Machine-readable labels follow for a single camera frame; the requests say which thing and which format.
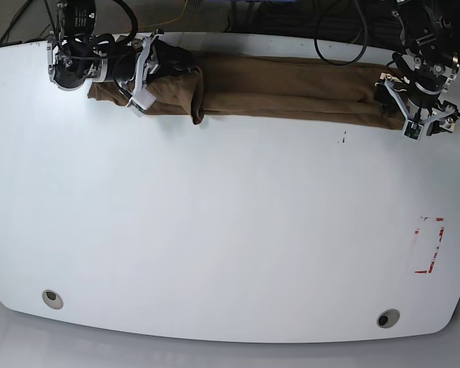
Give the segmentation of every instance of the brown cloth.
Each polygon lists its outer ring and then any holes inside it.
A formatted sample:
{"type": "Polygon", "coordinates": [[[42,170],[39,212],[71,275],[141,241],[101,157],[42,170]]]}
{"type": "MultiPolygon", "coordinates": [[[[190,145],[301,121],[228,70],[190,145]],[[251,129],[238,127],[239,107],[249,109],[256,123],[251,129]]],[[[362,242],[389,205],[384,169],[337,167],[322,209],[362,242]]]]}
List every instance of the brown cloth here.
{"type": "MultiPolygon", "coordinates": [[[[194,124],[204,115],[247,115],[323,120],[400,130],[398,110],[384,113],[373,100],[375,82],[386,67],[333,67],[316,59],[197,54],[197,67],[162,77],[148,91],[156,102],[148,115],[185,115],[194,124]]],[[[125,106],[112,83],[92,84],[89,98],[125,106]]]]}

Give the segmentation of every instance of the robotic hand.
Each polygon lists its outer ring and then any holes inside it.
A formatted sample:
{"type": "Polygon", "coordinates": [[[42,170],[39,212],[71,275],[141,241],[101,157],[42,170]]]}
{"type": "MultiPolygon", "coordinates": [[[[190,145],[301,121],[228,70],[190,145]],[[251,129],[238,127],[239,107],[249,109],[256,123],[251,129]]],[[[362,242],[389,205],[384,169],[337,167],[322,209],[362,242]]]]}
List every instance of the robotic hand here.
{"type": "MultiPolygon", "coordinates": [[[[51,81],[63,90],[75,90],[88,78],[94,83],[114,82],[125,96],[126,105],[140,115],[155,101],[146,85],[159,77],[185,73],[194,59],[190,52],[159,40],[160,31],[136,38],[138,22],[134,13],[122,0],[114,2],[132,24],[130,34],[117,41],[111,34],[93,34],[95,0],[58,2],[54,41],[48,44],[48,71],[51,81]],[[134,84],[131,92],[128,84],[134,84]]],[[[49,8],[48,14],[53,24],[49,8]]]]}
{"type": "Polygon", "coordinates": [[[458,55],[449,50],[452,21],[442,13],[436,0],[392,2],[392,15],[402,25],[401,41],[407,55],[414,60],[414,68],[409,67],[401,54],[394,53],[390,64],[396,64],[403,78],[381,74],[376,84],[376,100],[386,107],[392,104],[399,107],[405,117],[402,134],[408,138],[419,140],[423,130],[427,136],[453,133],[460,117],[458,108],[439,100],[459,69],[458,55]],[[407,101],[399,92],[406,94],[407,101]]]}

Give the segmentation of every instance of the white tabletop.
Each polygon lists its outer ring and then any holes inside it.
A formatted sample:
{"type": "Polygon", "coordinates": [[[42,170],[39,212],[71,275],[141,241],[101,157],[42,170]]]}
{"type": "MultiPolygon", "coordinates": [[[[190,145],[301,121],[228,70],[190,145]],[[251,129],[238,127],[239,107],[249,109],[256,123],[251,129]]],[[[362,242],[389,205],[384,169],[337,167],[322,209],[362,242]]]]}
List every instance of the white tabletop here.
{"type": "MultiPolygon", "coordinates": [[[[314,56],[312,41],[296,38],[166,40],[314,56]]],[[[322,48],[340,60],[359,50],[322,48]]],[[[385,64],[389,55],[370,48],[363,60],[385,64]]],[[[402,337],[449,322],[460,295],[460,121],[455,134],[417,143],[340,123],[138,119],[88,100],[88,84],[58,90],[46,67],[44,43],[0,49],[6,307],[137,334],[248,342],[402,337]],[[438,246],[432,273],[417,274],[438,246]],[[44,304],[47,289],[63,297],[61,310],[44,304]],[[401,318],[386,330],[376,319],[388,309],[401,318]]],[[[460,75],[447,98],[460,109],[460,75]]]]}

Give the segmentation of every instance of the wire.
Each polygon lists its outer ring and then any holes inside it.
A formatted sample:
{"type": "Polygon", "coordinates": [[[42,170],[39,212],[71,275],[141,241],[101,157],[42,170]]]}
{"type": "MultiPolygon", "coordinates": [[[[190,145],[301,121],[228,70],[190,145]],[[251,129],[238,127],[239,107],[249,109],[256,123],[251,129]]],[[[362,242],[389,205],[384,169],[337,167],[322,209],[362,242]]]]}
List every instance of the wire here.
{"type": "Polygon", "coordinates": [[[37,36],[36,38],[41,38],[41,36],[48,30],[48,28],[50,28],[51,25],[47,25],[46,27],[44,27],[43,31],[39,34],[39,36],[37,36]]]}
{"type": "MultiPolygon", "coordinates": [[[[107,44],[109,45],[109,50],[107,51],[107,54],[113,54],[116,48],[116,40],[114,39],[113,35],[109,33],[105,33],[105,34],[101,34],[100,36],[91,38],[89,43],[84,45],[85,49],[82,51],[82,56],[83,57],[87,56],[89,53],[91,53],[94,50],[96,46],[98,46],[102,42],[107,42],[107,44]]],[[[77,76],[78,77],[82,76],[84,72],[84,68],[85,68],[85,60],[80,60],[77,66],[77,76]]]]}
{"type": "Polygon", "coordinates": [[[123,55],[119,59],[117,59],[116,63],[114,64],[113,67],[113,81],[116,84],[116,87],[118,88],[119,92],[126,98],[128,101],[130,101],[131,97],[133,96],[126,88],[123,88],[120,83],[117,81],[117,67],[119,66],[120,62],[124,59],[126,55],[123,55]]]}
{"type": "Polygon", "coordinates": [[[227,33],[228,31],[230,31],[230,29],[232,28],[232,21],[230,20],[230,15],[227,17],[227,28],[225,28],[225,30],[223,31],[223,33],[227,33]]]}
{"type": "Polygon", "coordinates": [[[124,2],[123,0],[113,0],[116,4],[118,4],[121,8],[123,8],[124,12],[130,18],[131,21],[131,32],[130,34],[117,42],[118,46],[126,46],[129,44],[134,38],[136,37],[136,34],[138,33],[138,20],[136,19],[135,14],[133,13],[133,10],[124,2]]]}
{"type": "Polygon", "coordinates": [[[50,24],[51,28],[53,28],[54,38],[56,38],[56,41],[59,44],[60,43],[60,35],[58,34],[58,29],[56,28],[56,25],[54,24],[53,15],[51,15],[51,10],[49,8],[48,0],[44,0],[44,6],[46,7],[46,12],[48,12],[49,24],[50,24]]]}
{"type": "Polygon", "coordinates": [[[186,13],[187,3],[188,3],[188,0],[185,0],[184,1],[184,8],[182,8],[181,14],[179,14],[179,17],[174,18],[172,21],[164,21],[162,23],[156,23],[154,25],[145,25],[143,27],[144,28],[149,28],[149,27],[156,27],[157,25],[169,25],[169,24],[173,23],[174,21],[178,21],[180,18],[183,17],[184,13],[186,13]]]}
{"type": "MultiPolygon", "coordinates": [[[[119,6],[121,6],[121,8],[123,8],[123,10],[126,12],[126,14],[131,20],[130,34],[126,38],[123,38],[122,40],[117,42],[117,45],[124,46],[130,43],[135,38],[136,33],[138,33],[138,20],[136,19],[136,16],[134,15],[133,11],[130,9],[130,7],[125,2],[123,2],[123,0],[113,0],[113,1],[117,3],[119,6]]],[[[48,0],[44,0],[44,6],[46,7],[46,11],[48,12],[50,26],[53,28],[54,38],[56,39],[58,50],[62,54],[67,56],[68,58],[74,59],[74,60],[99,61],[99,60],[117,59],[117,58],[121,58],[127,55],[126,53],[126,54],[111,55],[111,56],[87,57],[87,56],[74,56],[71,53],[66,52],[65,49],[63,48],[63,45],[60,42],[60,36],[58,34],[58,29],[56,25],[54,24],[54,20],[53,20],[53,16],[51,15],[51,10],[49,8],[48,0]]]]}
{"type": "Polygon", "coordinates": [[[368,48],[368,24],[366,22],[366,18],[365,18],[365,15],[363,14],[363,11],[361,10],[361,7],[360,7],[360,3],[359,1],[360,0],[354,0],[354,4],[356,6],[356,9],[358,11],[358,14],[360,15],[360,18],[361,18],[361,21],[363,23],[363,30],[364,30],[364,37],[363,37],[363,46],[361,48],[361,51],[360,53],[358,54],[358,56],[356,56],[352,61],[347,61],[345,63],[336,63],[334,61],[330,61],[328,59],[326,59],[320,52],[319,50],[319,44],[318,44],[318,41],[317,41],[317,35],[318,35],[318,30],[319,30],[319,27],[320,27],[320,23],[322,22],[322,20],[324,19],[324,16],[326,15],[326,13],[331,10],[334,6],[336,6],[337,4],[339,4],[339,2],[341,2],[342,0],[336,0],[332,5],[330,5],[326,11],[320,16],[318,22],[317,22],[317,26],[315,27],[315,38],[314,38],[314,46],[315,46],[315,51],[317,52],[319,58],[322,60],[322,61],[325,61],[326,63],[328,63],[329,65],[333,65],[334,67],[346,67],[347,65],[351,65],[351,64],[354,64],[356,63],[359,59],[361,59],[363,57],[363,55],[365,54],[365,51],[366,49],[368,48]]]}
{"type": "Polygon", "coordinates": [[[252,10],[254,10],[255,2],[248,2],[247,14],[245,15],[244,25],[249,26],[251,21],[252,10]]]}
{"type": "Polygon", "coordinates": [[[406,80],[404,79],[404,77],[399,76],[399,75],[396,73],[396,71],[393,70],[393,69],[390,67],[392,64],[397,65],[397,61],[399,61],[399,60],[402,58],[402,56],[403,56],[403,55],[400,54],[400,53],[397,54],[397,55],[394,54],[392,60],[391,60],[390,62],[388,62],[385,66],[389,69],[390,73],[392,73],[392,74],[394,75],[394,77],[396,77],[398,80],[400,80],[401,83],[402,83],[404,86],[406,86],[406,88],[407,88],[408,91],[411,91],[411,92],[413,92],[413,93],[415,94],[415,96],[418,98],[418,100],[417,100],[417,101],[413,101],[413,102],[415,102],[415,105],[419,105],[419,109],[423,109],[424,106],[423,106],[423,103],[422,103],[422,98],[421,98],[421,95],[420,95],[419,91],[417,90],[417,88],[411,86],[410,84],[407,84],[407,83],[406,83],[406,80]]]}
{"type": "Polygon", "coordinates": [[[24,13],[28,10],[29,6],[31,6],[32,2],[34,0],[27,0],[23,6],[21,6],[21,8],[17,11],[17,13],[15,13],[14,15],[14,18],[12,18],[10,24],[8,25],[8,28],[7,30],[5,31],[5,33],[0,37],[0,44],[3,44],[4,41],[7,41],[8,42],[8,37],[10,36],[10,32],[12,31],[12,29],[15,27],[15,25],[17,24],[17,22],[19,21],[19,19],[22,17],[22,15],[24,15],[24,13]]]}

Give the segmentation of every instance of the white plastic part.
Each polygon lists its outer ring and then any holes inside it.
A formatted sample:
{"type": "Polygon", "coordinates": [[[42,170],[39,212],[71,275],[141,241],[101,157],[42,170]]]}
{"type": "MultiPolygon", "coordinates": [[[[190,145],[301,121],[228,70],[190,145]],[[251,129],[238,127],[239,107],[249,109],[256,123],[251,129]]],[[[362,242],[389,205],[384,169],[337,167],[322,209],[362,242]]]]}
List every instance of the white plastic part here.
{"type": "Polygon", "coordinates": [[[133,88],[132,97],[126,107],[129,107],[138,117],[142,117],[145,112],[156,101],[155,96],[146,90],[145,70],[147,69],[148,57],[152,47],[153,37],[143,38],[143,50],[136,61],[135,68],[135,87],[133,88]]]}
{"type": "Polygon", "coordinates": [[[155,101],[155,96],[153,96],[153,94],[151,94],[147,89],[143,88],[130,98],[130,102],[127,104],[127,107],[129,107],[135,115],[142,117],[155,101]]]}

